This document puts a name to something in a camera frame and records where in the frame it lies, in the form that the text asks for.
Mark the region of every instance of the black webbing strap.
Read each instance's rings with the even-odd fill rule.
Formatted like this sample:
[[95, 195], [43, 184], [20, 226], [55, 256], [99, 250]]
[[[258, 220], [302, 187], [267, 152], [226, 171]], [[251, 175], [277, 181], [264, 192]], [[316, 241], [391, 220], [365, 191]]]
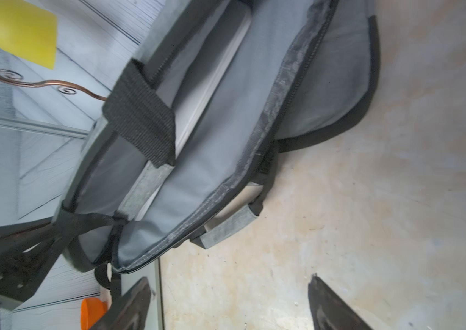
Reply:
[[174, 166], [174, 113], [149, 86], [142, 67], [131, 59], [103, 105], [103, 115], [156, 168]]
[[110, 290], [112, 301], [121, 297], [121, 274], [113, 271], [112, 277], [109, 279], [107, 275], [107, 263], [102, 263], [94, 269], [94, 277], [96, 281], [107, 290]]
[[125, 224], [127, 221], [124, 218], [117, 216], [104, 215], [99, 213], [77, 214], [69, 211], [63, 205], [59, 212], [59, 221], [56, 221], [57, 226], [66, 226], [73, 237], [84, 234], [103, 226], [113, 226], [117, 224]]
[[263, 201], [266, 199], [269, 191], [273, 187], [275, 176], [277, 175], [277, 160], [279, 149], [276, 142], [272, 142], [268, 152], [264, 155], [264, 159], [259, 166], [259, 170], [255, 177], [251, 180], [254, 183], [263, 185], [263, 190], [249, 203], [249, 208], [254, 215], [258, 216], [263, 210]]

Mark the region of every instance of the zipper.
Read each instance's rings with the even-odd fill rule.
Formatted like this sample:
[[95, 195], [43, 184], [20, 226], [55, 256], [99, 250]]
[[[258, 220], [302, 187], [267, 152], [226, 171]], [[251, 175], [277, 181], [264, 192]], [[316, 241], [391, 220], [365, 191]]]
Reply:
[[[216, 1], [216, 3], [212, 6], [211, 10], [208, 12], [208, 14], [214, 13], [221, 3], [222, 1]], [[158, 88], [157, 85], [159, 84], [160, 76], [163, 74], [165, 67], [174, 60], [174, 58], [176, 57], [176, 55], [178, 55], [180, 50], [184, 48], [184, 46], [189, 42], [190, 39], [193, 38], [193, 36], [195, 36], [197, 31], [199, 31], [203, 24], [205, 24], [208, 17], [209, 15], [203, 16], [200, 22], [198, 22], [198, 24], [193, 29], [191, 29], [191, 31], [186, 36], [184, 36], [184, 39], [172, 50], [172, 52], [166, 58], [164, 58], [163, 62], [160, 63], [157, 69], [154, 70], [154, 73], [151, 75], [150, 78], [150, 85], [152, 89], [156, 90]]]
[[[261, 143], [261, 146], [259, 147], [259, 150], [255, 153], [254, 159], [251, 162], [250, 169], [246, 173], [245, 178], [243, 180], [241, 180], [241, 182], [234, 189], [232, 189], [229, 193], [227, 193], [228, 195], [230, 195], [230, 194], [233, 194], [234, 196], [238, 195], [238, 193], [240, 193], [240, 190], [241, 190], [239, 188], [242, 188], [242, 187], [246, 186], [248, 184], [248, 182], [250, 181], [250, 179], [253, 177], [253, 175], [257, 172], [257, 170], [258, 170], [258, 168], [260, 166], [260, 162], [263, 160], [263, 156], [266, 155], [266, 153], [268, 152], [268, 148], [271, 145], [271, 143], [269, 143], [269, 142], [271, 142], [273, 140], [273, 136], [275, 135], [274, 134], [275, 131], [278, 129], [278, 126], [281, 123], [282, 118], [284, 117], [284, 114], [286, 113], [286, 110], [291, 105], [291, 103], [292, 103], [292, 101], [293, 101], [293, 99], [294, 99], [294, 97], [295, 97], [295, 95], [297, 93], [297, 90], [301, 86], [301, 83], [303, 82], [304, 77], [306, 76], [306, 73], [308, 71], [308, 68], [309, 68], [310, 64], [312, 63], [314, 57], [317, 55], [317, 50], [319, 49], [319, 46], [321, 45], [321, 42], [323, 41], [323, 38], [324, 38], [324, 36], [326, 34], [326, 30], [328, 29], [330, 23], [332, 22], [332, 18], [334, 17], [335, 9], [337, 7], [338, 2], [339, 2], [339, 0], [331, 0], [330, 1], [329, 9], [328, 9], [329, 12], [326, 15], [326, 21], [323, 23], [323, 25], [321, 26], [321, 29], [317, 33], [317, 36], [315, 37], [315, 43], [313, 45], [310, 43], [309, 56], [308, 56], [307, 59], [303, 60], [302, 65], [301, 65], [301, 69], [300, 69], [300, 73], [294, 79], [292, 88], [289, 90], [288, 95], [286, 96], [286, 99], [282, 103], [279, 114], [277, 115], [277, 118], [276, 118], [275, 122], [273, 123], [273, 125], [272, 125], [272, 127], [270, 129], [270, 132], [267, 134], [264, 141]], [[203, 216], [202, 218], [206, 219], [206, 221], [204, 221], [203, 224], [197, 226], [196, 228], [191, 229], [187, 234], [183, 235], [182, 238], [180, 240], [178, 240], [177, 242], [184, 242], [187, 239], [190, 239], [191, 236], [193, 236], [209, 220], [213, 219], [218, 213], [220, 213], [220, 211], [222, 211], [228, 204], [229, 204], [229, 202], [225, 203], [224, 205], [221, 205], [219, 208], [216, 208], [215, 212], [212, 215]], [[126, 269], [124, 271], [119, 271], [119, 273], [120, 274], [128, 274], [128, 273], [135, 272], [138, 269], [141, 269], [141, 268], [145, 267], [146, 265], [150, 264], [152, 261], [156, 260], [158, 257], [162, 256], [162, 254], [167, 252], [170, 248], [172, 248], [176, 244], [177, 243], [175, 243], [174, 241], [171, 242], [171, 244], [169, 244], [165, 249], [158, 252], [153, 257], [149, 258], [148, 261], [144, 262], [143, 264], [139, 265], [138, 267], [136, 267], [136, 268], [134, 268], [132, 270]], [[113, 262], [113, 264], [114, 264], [114, 266], [116, 268], [120, 268], [121, 266], [119, 265], [118, 259], [117, 259], [117, 248], [115, 249], [115, 256], [116, 256], [116, 258], [113, 258], [112, 262]]]

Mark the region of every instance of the backpack strap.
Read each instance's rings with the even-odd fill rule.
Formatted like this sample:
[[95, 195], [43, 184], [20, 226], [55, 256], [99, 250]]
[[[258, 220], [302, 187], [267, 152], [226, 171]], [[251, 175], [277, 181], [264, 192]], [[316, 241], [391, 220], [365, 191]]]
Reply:
[[149, 86], [142, 68], [131, 59], [103, 105], [103, 115], [156, 168], [174, 166], [174, 113]]
[[96, 281], [107, 290], [110, 290], [110, 296], [112, 301], [121, 297], [121, 274], [113, 271], [112, 276], [109, 279], [107, 274], [107, 268], [109, 264], [107, 262], [102, 263], [94, 269], [94, 277]]
[[203, 233], [191, 239], [191, 242], [201, 248], [209, 249], [220, 243], [255, 220], [263, 210], [263, 201], [273, 187], [277, 173], [278, 145], [272, 143], [269, 151], [263, 158], [257, 173], [251, 182], [263, 186], [262, 191], [251, 202], [242, 206], [233, 215], [222, 221], [211, 230], [202, 230]]

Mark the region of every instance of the yellow object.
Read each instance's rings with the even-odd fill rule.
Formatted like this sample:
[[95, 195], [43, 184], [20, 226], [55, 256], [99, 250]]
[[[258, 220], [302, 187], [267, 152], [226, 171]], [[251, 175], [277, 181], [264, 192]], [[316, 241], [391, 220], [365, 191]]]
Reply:
[[0, 0], [0, 48], [54, 68], [57, 17], [23, 0]]

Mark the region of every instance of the black trim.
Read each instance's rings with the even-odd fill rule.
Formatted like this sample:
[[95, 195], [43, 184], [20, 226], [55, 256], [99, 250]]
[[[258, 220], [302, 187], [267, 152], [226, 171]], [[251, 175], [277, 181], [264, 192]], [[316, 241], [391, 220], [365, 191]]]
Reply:
[[378, 86], [380, 76], [380, 40], [376, 16], [368, 18], [368, 34], [370, 38], [370, 79], [368, 82], [368, 89], [363, 97], [337, 122], [304, 135], [278, 140], [280, 153], [310, 147], [327, 141], [351, 129], [363, 119], [368, 111], [376, 87]]
[[143, 68], [153, 89], [158, 88], [163, 69], [185, 47], [220, 3], [221, 0], [192, 0], [187, 4]]
[[101, 249], [101, 252], [96, 257], [96, 260], [93, 262], [86, 256], [81, 243], [79, 242], [79, 236], [75, 237], [70, 244], [65, 248], [63, 251], [63, 255], [65, 258], [71, 262], [75, 269], [79, 270], [80, 272], [87, 272], [90, 271], [105, 262], [110, 262], [112, 258], [112, 248], [114, 246], [114, 242], [117, 241], [117, 238], [121, 234], [123, 229], [122, 224], [114, 224], [112, 226], [112, 230], [107, 237], [105, 245]]
[[99, 285], [101, 285], [107, 290], [110, 290], [110, 280], [108, 275], [106, 274], [106, 266], [106, 263], [97, 266], [94, 269], [94, 277], [96, 278], [96, 281], [98, 281]]
[[249, 209], [254, 215], [259, 216], [263, 210], [263, 201], [266, 199], [269, 191], [275, 182], [277, 175], [277, 159], [279, 158], [279, 149], [276, 143], [273, 143], [266, 154], [265, 159], [260, 165], [260, 171], [267, 171], [266, 181], [264, 182], [263, 190], [255, 198], [255, 200], [248, 204]]

